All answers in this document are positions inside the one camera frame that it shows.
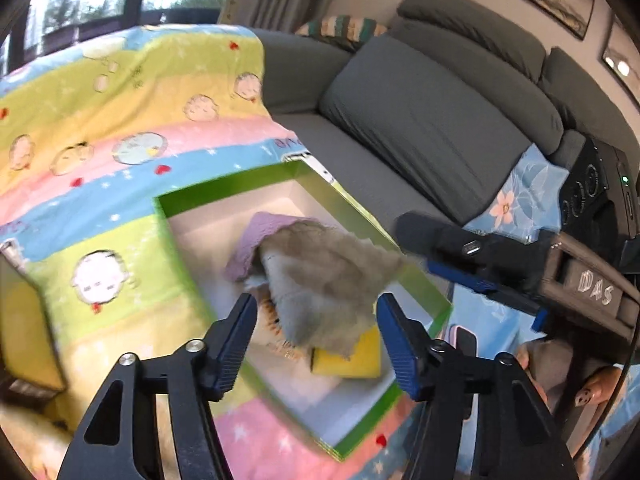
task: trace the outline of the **wall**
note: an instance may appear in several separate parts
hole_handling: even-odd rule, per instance
[[[640,112],[616,77],[601,62],[607,43],[612,13],[605,0],[596,0],[583,41],[527,0],[475,0],[534,34],[549,50],[560,46],[591,74],[610,99],[620,108],[640,138]],[[331,0],[327,15],[351,14],[388,23],[400,0]]]

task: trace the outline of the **purple cloth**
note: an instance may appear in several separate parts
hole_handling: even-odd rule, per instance
[[[255,250],[260,246],[262,241],[266,237],[276,234],[280,229],[303,221],[320,223],[315,218],[274,215],[263,211],[256,213],[242,233],[236,245],[236,250],[226,264],[224,272],[225,278],[230,282],[244,280],[251,269]]]

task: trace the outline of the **colorful blanket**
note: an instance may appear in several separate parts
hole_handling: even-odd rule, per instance
[[[153,198],[306,152],[262,104],[263,59],[243,28],[137,27],[0,81],[0,244],[43,292],[69,384],[49,415],[71,430],[121,354],[169,354],[212,321],[165,256]],[[302,444],[242,377],[212,412],[235,478],[346,479],[403,465],[411,408],[402,400],[344,463]],[[6,410],[3,428],[27,420]],[[68,435],[42,427],[5,431],[53,479]]]

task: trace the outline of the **flower print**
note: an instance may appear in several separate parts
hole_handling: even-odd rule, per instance
[[[513,191],[504,194],[502,190],[498,192],[495,198],[496,204],[491,208],[489,214],[495,217],[494,229],[500,227],[500,224],[510,224],[513,222],[512,205],[515,195]]]

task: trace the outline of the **black speaker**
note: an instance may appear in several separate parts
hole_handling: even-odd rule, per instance
[[[562,231],[622,273],[640,272],[639,207],[632,175],[623,152],[587,137],[559,194]]]

